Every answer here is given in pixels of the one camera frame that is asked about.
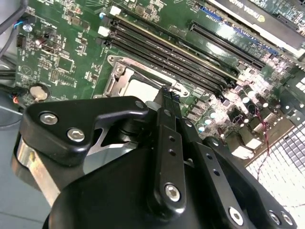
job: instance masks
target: black ram slot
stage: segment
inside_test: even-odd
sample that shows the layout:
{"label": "black ram slot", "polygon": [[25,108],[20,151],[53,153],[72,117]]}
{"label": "black ram slot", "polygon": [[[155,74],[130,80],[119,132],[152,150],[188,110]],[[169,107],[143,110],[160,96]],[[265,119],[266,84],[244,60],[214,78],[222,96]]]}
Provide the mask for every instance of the black ram slot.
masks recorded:
{"label": "black ram slot", "polygon": [[236,45],[234,45],[234,44],[230,43],[229,41],[227,41],[226,39],[218,36],[216,33],[209,31],[208,29],[199,25],[195,21],[192,21],[190,31],[201,36],[202,38],[207,40],[209,43],[212,43],[213,45],[225,50],[226,52],[237,56],[241,61],[247,63],[248,65],[250,65],[260,71],[266,65],[264,62],[262,62],[258,58],[246,53],[245,51],[243,51]]}
{"label": "black ram slot", "polygon": [[151,54],[148,54],[147,51],[142,51],[142,50],[136,49],[134,46],[135,44],[133,42],[127,42],[126,40],[120,39],[118,37],[115,37],[114,39],[122,44],[125,44],[128,47],[133,48],[135,53],[136,52],[141,53],[142,57],[143,57],[143,55],[145,55],[146,57],[149,57],[150,59],[153,58],[155,61],[158,61],[161,64],[160,66],[163,69],[166,69],[167,71],[170,70],[175,74],[179,74],[179,75],[182,74],[184,76],[183,78],[185,78],[187,76],[188,80],[194,79],[196,81],[209,85],[211,88],[213,88],[215,90],[221,91],[221,89],[218,87],[218,85],[216,85],[212,82],[206,81],[205,79],[201,78],[200,76],[192,74],[187,69],[177,66],[176,64],[168,61],[166,58],[160,57],[158,55],[151,55]]}
{"label": "black ram slot", "polygon": [[205,52],[203,50],[198,49],[196,46],[192,45],[191,43],[181,39],[179,36],[173,34],[170,31],[165,30],[164,28],[162,28],[161,26],[154,24],[151,21],[148,21],[146,19],[144,19],[143,17],[139,16],[138,14],[128,10],[128,9],[122,9],[124,13],[131,15],[132,17],[136,18],[138,21],[141,21],[142,23],[156,29],[157,31],[161,31],[164,34],[169,35],[171,38],[173,38],[175,40],[175,42],[178,44],[179,42],[184,43],[185,45],[187,45],[188,47],[192,48],[193,50],[196,50],[196,53],[194,53],[194,55],[199,56],[200,58],[204,58],[206,61],[208,61],[209,63],[211,63],[211,60],[213,62],[218,62],[220,63],[220,65],[218,65],[218,67],[224,67],[227,70],[229,70],[234,76],[238,76],[239,71],[236,68],[233,68],[232,66],[230,66],[229,64],[217,59],[215,56],[209,54],[208,52]]}
{"label": "black ram slot", "polygon": [[202,72],[198,71],[197,69],[192,68],[192,66],[187,65],[185,62],[183,62],[183,60],[179,61],[173,58],[173,56],[171,56],[170,53],[163,53],[160,51],[160,49],[151,46],[147,42],[144,42],[138,38],[135,38],[131,35],[128,35],[120,31],[117,31],[114,36],[117,39],[121,39],[122,41],[125,41],[126,43],[131,43],[131,46],[136,47],[136,49],[142,47],[143,52],[146,52],[149,56],[158,57],[161,62],[167,65],[178,67],[184,74],[188,74],[190,76],[196,76],[197,78],[201,76],[202,78],[204,78],[206,82],[209,82],[215,88],[217,87],[219,88],[219,86],[221,86],[221,88],[219,88],[220,90],[228,88],[228,85],[222,80],[219,81],[217,79],[204,75]]}
{"label": "black ram slot", "polygon": [[215,83],[221,84],[223,86],[223,88],[228,88],[231,86],[230,85],[232,83],[231,80],[229,82],[227,82],[225,79],[223,79],[223,77],[218,76],[215,73],[202,68],[201,66],[197,65],[196,63],[194,63],[188,59],[185,59],[184,57],[182,57],[179,54],[173,53],[172,50],[169,50],[167,48],[161,48],[157,43],[155,43],[153,41],[147,41],[147,40],[145,40],[145,38],[144,38],[144,40],[141,40],[137,37],[134,37],[134,36],[126,33],[126,31],[116,31],[116,34],[117,35],[120,34],[121,36],[125,37],[126,39],[129,39],[128,37],[131,37],[134,40],[136,39],[137,45],[142,44],[142,45],[144,45],[145,48],[147,48],[147,46],[150,46],[151,48],[154,49],[154,50],[152,50],[152,52],[158,52],[158,54],[160,54],[160,52],[162,52],[164,55],[166,55],[166,58],[170,58],[176,64],[182,64],[186,68],[193,69],[194,71],[196,71],[197,74],[200,74],[200,75],[203,74],[203,76],[205,78],[208,77],[209,80],[212,80]]}
{"label": "black ram slot", "polygon": [[165,70],[166,72],[168,72],[170,75],[174,75],[174,76],[178,76],[181,77],[182,79],[186,79],[188,80],[190,83],[194,84],[194,85],[198,85],[200,87],[202,87],[203,89],[205,89],[206,91],[214,94],[217,98],[219,99],[224,99],[224,96],[222,95],[222,92],[209,86],[208,84],[206,84],[205,82],[202,81],[198,81],[196,79],[193,79],[183,73],[181,73],[179,70],[174,69],[170,66],[167,66],[166,64],[162,64],[160,63],[158,60],[156,60],[155,58],[152,58],[150,56],[147,56],[147,54],[140,52],[138,50],[135,50],[133,47],[122,43],[120,41],[117,40],[112,40],[110,43],[111,46],[114,46],[116,48],[119,48],[125,52],[128,52],[131,55],[140,57],[141,59],[143,59],[144,61],[147,61],[148,63],[150,63],[152,65],[152,67],[155,67],[157,70],[162,71]]}
{"label": "black ram slot", "polygon": [[232,78],[230,78],[229,76],[227,76],[223,72],[217,70],[215,67],[211,67],[208,64],[205,64],[203,62],[198,61],[196,58],[194,58],[194,57],[192,57],[192,56],[174,48],[172,45],[169,45],[169,44],[167,44],[167,43],[165,43],[165,42],[147,34],[146,32],[132,26],[131,24],[129,24],[129,23],[123,21],[123,20],[113,21],[112,24],[113,24],[114,27],[120,28],[121,30],[126,30],[126,31],[133,32],[135,34],[139,34],[139,35],[145,37],[147,40],[150,40],[151,42],[154,42],[156,44],[156,46],[158,46],[158,47],[160,47],[164,50],[168,50],[168,52],[174,53],[176,56],[181,56],[184,59],[187,59],[188,61],[201,66],[203,69],[205,69],[206,71],[209,71],[210,73],[214,74],[215,76],[223,78],[223,80],[225,80],[227,82],[227,84],[230,84],[232,82]]}

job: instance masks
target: black plastic part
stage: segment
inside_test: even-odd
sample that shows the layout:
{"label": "black plastic part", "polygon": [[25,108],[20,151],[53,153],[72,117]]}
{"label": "black plastic part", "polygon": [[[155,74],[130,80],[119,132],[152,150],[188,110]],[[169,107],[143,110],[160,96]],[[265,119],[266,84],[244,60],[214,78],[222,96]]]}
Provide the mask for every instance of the black plastic part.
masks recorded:
{"label": "black plastic part", "polygon": [[136,149],[68,185],[52,207],[49,229],[215,228],[204,183],[187,165],[184,213],[170,222],[150,214],[146,194],[152,159],[149,149]]}
{"label": "black plastic part", "polygon": [[[75,166],[81,164],[93,144],[93,131],[126,118],[143,118],[147,106],[136,105],[136,97],[115,97],[94,100],[71,100],[39,103],[28,107],[23,115],[20,133],[26,144],[56,162]],[[52,113],[58,123],[46,125],[40,115]],[[69,129],[83,131],[85,139],[73,142],[67,137]]]}
{"label": "black plastic part", "polygon": [[[282,207],[273,196],[252,176],[246,168],[240,164],[227,147],[213,137],[207,137],[203,143],[209,146],[215,153],[224,174],[230,183],[239,205],[243,212],[258,229],[296,229],[296,223],[292,216]],[[274,212],[280,219],[277,225],[270,217],[269,211]],[[289,225],[283,218],[282,212],[292,219],[293,225]]]}
{"label": "black plastic part", "polygon": [[18,34],[16,46],[17,48],[25,49],[27,46],[27,37],[22,34]]}
{"label": "black plastic part", "polygon": [[[162,88],[155,102],[162,107],[158,110],[156,130],[153,134],[152,176],[147,203],[151,211],[162,220],[180,216],[186,208],[185,177],[181,135],[176,132],[176,117],[172,94]],[[180,192],[180,199],[171,201],[166,195],[166,185],[174,185]]]}

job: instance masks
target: green circuit board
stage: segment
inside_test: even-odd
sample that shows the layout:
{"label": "green circuit board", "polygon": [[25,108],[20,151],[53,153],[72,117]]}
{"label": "green circuit board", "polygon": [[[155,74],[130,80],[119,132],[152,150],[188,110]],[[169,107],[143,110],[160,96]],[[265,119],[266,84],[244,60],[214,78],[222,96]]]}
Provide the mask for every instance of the green circuit board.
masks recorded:
{"label": "green circuit board", "polygon": [[[18,69],[16,85],[29,88],[35,83],[48,87],[50,96],[47,101],[61,101],[71,99],[91,99],[102,95],[107,84],[112,66],[107,62],[107,56],[130,56],[115,47],[98,45],[96,38],[100,37],[98,30],[103,26],[101,13],[108,15],[111,7],[123,9],[120,16],[133,24],[143,26],[146,30],[172,42],[171,34],[182,40],[192,43],[199,49],[209,53],[228,66],[239,69],[239,79],[243,84],[252,83],[255,91],[267,99],[276,97],[277,92],[288,78],[290,71],[295,66],[285,57],[277,55],[276,51],[254,42],[246,32],[217,20],[213,12],[202,10],[199,3],[194,0],[32,0],[27,13],[36,17],[32,25],[33,31],[20,33],[26,37],[26,47],[18,49]],[[289,8],[289,3],[279,0],[265,5],[270,11],[279,11],[289,15],[299,27],[304,29],[304,13],[295,8]],[[147,27],[144,22],[137,20],[132,15],[141,17],[143,21],[159,26],[168,33]],[[266,66],[258,71],[244,64],[236,56],[224,52],[213,44],[201,39],[189,31],[192,21],[203,25],[205,28],[224,37],[231,43],[240,47],[252,56],[262,60]],[[36,40],[46,31],[56,37],[56,50],[42,49],[37,46]],[[182,113],[188,115],[192,105],[198,100],[209,100],[205,110],[214,109],[220,117],[215,120],[210,129],[217,126],[226,126],[226,111],[224,107],[209,92],[181,80],[181,83],[190,91],[190,95],[182,98]],[[228,95],[232,104],[241,107],[242,103],[233,94]],[[34,103],[30,94],[23,97],[26,105]],[[196,124],[202,123],[198,118]]]}

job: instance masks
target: motherboard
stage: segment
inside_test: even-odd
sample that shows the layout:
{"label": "motherboard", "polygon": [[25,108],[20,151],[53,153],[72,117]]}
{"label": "motherboard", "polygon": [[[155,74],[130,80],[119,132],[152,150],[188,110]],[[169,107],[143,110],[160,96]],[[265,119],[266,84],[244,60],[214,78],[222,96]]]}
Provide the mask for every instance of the motherboard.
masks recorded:
{"label": "motherboard", "polygon": [[250,158],[283,119],[283,85],[304,73],[304,12],[292,0],[31,0],[16,85],[25,105],[147,102],[168,86],[202,138]]}

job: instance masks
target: mounting hole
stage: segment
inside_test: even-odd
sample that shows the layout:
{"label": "mounting hole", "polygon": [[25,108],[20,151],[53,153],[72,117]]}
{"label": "mounting hole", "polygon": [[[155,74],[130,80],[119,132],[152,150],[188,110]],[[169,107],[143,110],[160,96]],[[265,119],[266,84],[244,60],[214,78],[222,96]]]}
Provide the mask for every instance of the mounting hole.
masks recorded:
{"label": "mounting hole", "polygon": [[168,152],[169,152],[172,156],[176,156],[176,153],[175,153],[172,149],[170,149]]}
{"label": "mounting hole", "polygon": [[169,136],[169,139],[172,141],[172,142],[175,142],[176,139],[173,137],[173,136]]}
{"label": "mounting hole", "polygon": [[212,156],[209,155],[209,154],[206,154],[206,157],[207,157],[208,159],[210,159],[210,160],[213,160]]}
{"label": "mounting hole", "polygon": [[220,173],[216,169],[213,169],[213,172],[216,176],[218,176],[218,177],[220,176]]}
{"label": "mounting hole", "polygon": [[169,110],[164,110],[164,113],[165,113],[167,116],[170,116],[170,117],[172,116],[172,115],[171,115],[171,112],[170,112]]}

